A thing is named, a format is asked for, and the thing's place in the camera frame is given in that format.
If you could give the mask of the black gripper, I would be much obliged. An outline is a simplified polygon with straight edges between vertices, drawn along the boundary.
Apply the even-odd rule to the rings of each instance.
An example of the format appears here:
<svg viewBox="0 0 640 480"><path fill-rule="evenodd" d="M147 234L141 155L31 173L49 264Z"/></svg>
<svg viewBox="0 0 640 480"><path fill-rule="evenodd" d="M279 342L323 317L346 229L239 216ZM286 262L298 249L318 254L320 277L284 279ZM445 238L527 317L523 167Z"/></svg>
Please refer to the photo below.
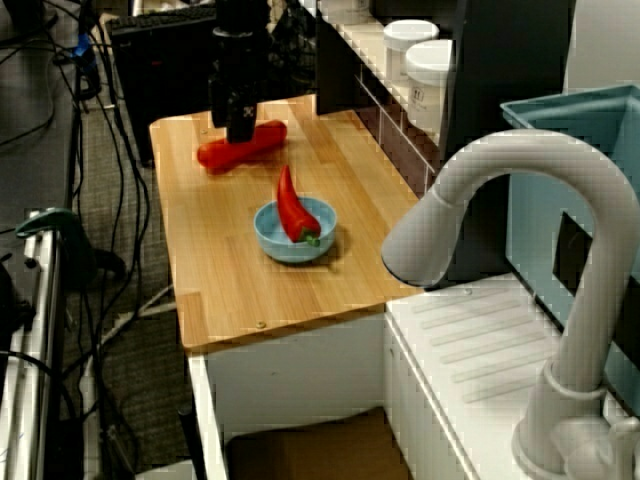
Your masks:
<svg viewBox="0 0 640 480"><path fill-rule="evenodd" d="M226 138L232 144L248 142L256 125L258 83L266 57L265 34L216 27L212 37L213 73L208 78L208 90L213 125L226 127Z"/></svg>

